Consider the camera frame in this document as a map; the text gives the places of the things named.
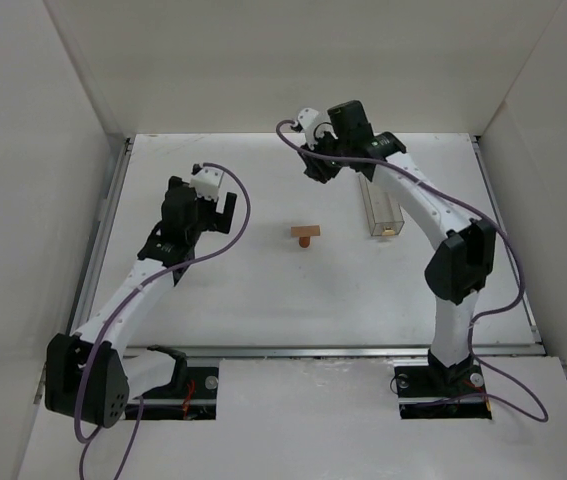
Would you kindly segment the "light engraved wood block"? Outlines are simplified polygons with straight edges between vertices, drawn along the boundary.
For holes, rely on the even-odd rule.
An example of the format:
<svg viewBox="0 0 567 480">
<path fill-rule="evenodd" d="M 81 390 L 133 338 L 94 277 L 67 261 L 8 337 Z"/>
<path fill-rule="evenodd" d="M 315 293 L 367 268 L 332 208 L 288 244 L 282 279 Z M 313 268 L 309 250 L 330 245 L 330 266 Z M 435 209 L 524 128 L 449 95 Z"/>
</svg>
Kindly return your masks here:
<svg viewBox="0 0 567 480">
<path fill-rule="evenodd" d="M 321 235 L 319 225 L 292 226 L 290 232 L 294 238 L 311 238 Z"/>
</svg>

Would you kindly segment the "clear plastic box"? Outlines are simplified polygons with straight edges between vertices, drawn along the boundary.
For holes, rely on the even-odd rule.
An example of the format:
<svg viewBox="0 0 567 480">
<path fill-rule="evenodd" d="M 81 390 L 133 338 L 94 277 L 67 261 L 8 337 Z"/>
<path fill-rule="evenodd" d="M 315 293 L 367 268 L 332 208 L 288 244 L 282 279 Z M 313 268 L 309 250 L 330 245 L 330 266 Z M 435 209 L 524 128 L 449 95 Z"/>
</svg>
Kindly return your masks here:
<svg viewBox="0 0 567 480">
<path fill-rule="evenodd" d="M 372 237 L 399 235 L 405 223 L 399 203 L 363 174 L 358 178 L 370 235 Z"/>
</svg>

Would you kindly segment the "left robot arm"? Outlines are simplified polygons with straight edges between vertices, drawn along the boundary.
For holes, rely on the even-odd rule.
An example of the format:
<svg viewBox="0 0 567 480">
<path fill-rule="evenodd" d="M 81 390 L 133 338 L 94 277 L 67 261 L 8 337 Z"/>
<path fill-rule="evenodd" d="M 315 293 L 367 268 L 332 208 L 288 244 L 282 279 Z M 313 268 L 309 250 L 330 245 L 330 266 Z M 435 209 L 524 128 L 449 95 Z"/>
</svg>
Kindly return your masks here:
<svg viewBox="0 0 567 480">
<path fill-rule="evenodd" d="M 155 389 L 177 393 L 188 382 L 187 358 L 170 347 L 150 346 L 135 358 L 125 351 L 159 300 L 197 263 L 206 232 L 229 233 L 237 196 L 217 207 L 224 174 L 209 165 L 190 181 L 173 176 L 161 218 L 137 254 L 122 285 L 101 310 L 71 334 L 47 346 L 44 402 L 48 410 L 98 427 L 112 427 L 128 403 Z"/>
</svg>

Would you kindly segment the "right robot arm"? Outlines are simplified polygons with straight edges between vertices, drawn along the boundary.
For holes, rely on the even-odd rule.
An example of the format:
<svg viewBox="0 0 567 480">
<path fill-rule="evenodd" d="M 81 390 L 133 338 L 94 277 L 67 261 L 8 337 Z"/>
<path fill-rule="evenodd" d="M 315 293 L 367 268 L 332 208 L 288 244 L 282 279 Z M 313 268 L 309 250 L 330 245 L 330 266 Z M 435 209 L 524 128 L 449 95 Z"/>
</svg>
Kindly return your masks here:
<svg viewBox="0 0 567 480">
<path fill-rule="evenodd" d="M 432 193 L 406 146 L 390 132 L 375 133 L 358 100 L 325 112 L 303 108 L 292 128 L 305 136 L 300 156 L 309 178 L 326 183 L 349 167 L 394 198 L 427 237 L 434 254 L 424 275 L 436 304 L 428 393 L 461 392 L 473 366 L 468 333 L 493 269 L 495 228 Z"/>
</svg>

